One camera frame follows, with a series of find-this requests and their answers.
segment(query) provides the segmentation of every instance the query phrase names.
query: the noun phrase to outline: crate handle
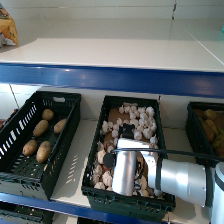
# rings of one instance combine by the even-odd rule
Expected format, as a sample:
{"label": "crate handle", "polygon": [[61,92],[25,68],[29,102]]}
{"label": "crate handle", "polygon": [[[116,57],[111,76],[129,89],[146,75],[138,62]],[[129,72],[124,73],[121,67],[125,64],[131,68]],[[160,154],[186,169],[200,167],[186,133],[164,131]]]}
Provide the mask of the crate handle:
{"label": "crate handle", "polygon": [[64,97],[53,97],[53,101],[58,102],[58,103],[64,103],[65,98]]}

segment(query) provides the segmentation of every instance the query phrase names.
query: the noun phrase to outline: produce display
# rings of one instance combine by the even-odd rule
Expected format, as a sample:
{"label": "produce display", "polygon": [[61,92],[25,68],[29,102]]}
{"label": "produce display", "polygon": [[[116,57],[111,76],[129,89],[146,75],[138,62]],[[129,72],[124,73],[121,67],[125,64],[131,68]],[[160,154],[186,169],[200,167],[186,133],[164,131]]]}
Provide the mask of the produce display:
{"label": "produce display", "polygon": [[[119,108],[110,109],[109,116],[103,121],[100,130],[101,137],[98,142],[93,174],[90,180],[92,187],[107,191],[113,190],[113,167],[106,167],[104,158],[106,155],[111,154],[111,150],[116,148],[117,141],[122,135],[119,129],[124,124],[133,125],[133,136],[135,140],[147,142],[151,148],[158,149],[158,139],[155,134],[157,124],[153,117],[154,114],[155,112],[152,107],[138,107],[137,104],[123,103]],[[144,159],[140,152],[137,153],[136,163],[138,166],[135,175],[133,195],[162,198],[163,192],[154,191],[154,189],[148,187],[147,164],[145,163],[143,165]]]}
{"label": "produce display", "polygon": [[215,155],[224,158],[224,115],[211,109],[194,111]]}
{"label": "produce display", "polygon": [[[38,137],[41,137],[47,130],[49,129],[48,121],[54,118],[54,112],[50,109],[45,109],[42,113],[42,119],[33,130],[33,136],[35,139],[31,139],[29,142],[26,143],[23,147],[23,154],[24,156],[31,156],[37,150],[37,141]],[[60,120],[58,123],[55,124],[53,127],[54,133],[59,134],[65,125],[66,119]],[[51,152],[51,143],[49,141],[43,141],[39,145],[39,148],[36,153],[36,160],[39,163],[44,163]]]}

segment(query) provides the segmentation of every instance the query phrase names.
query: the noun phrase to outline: metal cylinder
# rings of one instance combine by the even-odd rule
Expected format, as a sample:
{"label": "metal cylinder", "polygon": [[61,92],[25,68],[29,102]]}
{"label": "metal cylinder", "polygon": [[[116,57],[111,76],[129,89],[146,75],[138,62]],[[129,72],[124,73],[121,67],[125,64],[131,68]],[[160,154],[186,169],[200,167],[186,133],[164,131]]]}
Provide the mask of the metal cylinder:
{"label": "metal cylinder", "polygon": [[135,151],[121,151],[117,153],[112,183],[114,192],[125,196],[132,196],[136,159],[137,153]]}
{"label": "metal cylinder", "polygon": [[161,191],[204,206],[206,201],[204,166],[164,159],[161,169]]}
{"label": "metal cylinder", "polygon": [[224,223],[224,163],[218,163],[215,167],[215,186],[212,203],[211,224]]}

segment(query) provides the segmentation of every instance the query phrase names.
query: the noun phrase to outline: yellow object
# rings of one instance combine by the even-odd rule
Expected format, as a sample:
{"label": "yellow object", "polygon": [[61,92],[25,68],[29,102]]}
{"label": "yellow object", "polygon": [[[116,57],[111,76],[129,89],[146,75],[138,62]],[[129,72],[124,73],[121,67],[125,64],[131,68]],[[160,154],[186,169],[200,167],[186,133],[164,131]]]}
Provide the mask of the yellow object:
{"label": "yellow object", "polygon": [[15,22],[0,4],[0,42],[1,40],[6,45],[18,44]]}

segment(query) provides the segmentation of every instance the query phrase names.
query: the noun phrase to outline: shelf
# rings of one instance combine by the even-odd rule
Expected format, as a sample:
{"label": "shelf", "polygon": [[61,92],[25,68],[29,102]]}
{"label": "shelf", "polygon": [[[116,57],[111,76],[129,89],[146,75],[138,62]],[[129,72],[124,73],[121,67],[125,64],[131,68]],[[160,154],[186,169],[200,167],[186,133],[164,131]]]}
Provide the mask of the shelf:
{"label": "shelf", "polygon": [[200,21],[17,20],[19,45],[0,49],[0,82],[223,98],[221,20]]}
{"label": "shelf", "polygon": [[[3,193],[0,193],[0,200],[51,210],[67,215],[87,217],[112,223],[149,224],[150,222],[143,220],[94,211],[90,209],[87,198],[82,195],[82,176],[87,163],[87,157],[91,148],[96,125],[97,121],[80,121],[78,130],[72,141],[71,148],[62,167],[61,175],[59,176],[54,193],[51,197],[51,201],[42,201],[38,199]],[[183,151],[191,150],[185,130],[164,128],[163,131],[166,147],[168,149],[177,149]],[[183,156],[169,155],[169,159],[181,162],[195,162],[194,158]],[[209,223],[207,208],[201,208],[200,206],[189,204],[178,198],[176,202],[176,209],[173,213],[168,213],[165,216],[164,222],[170,220],[176,223]]]}

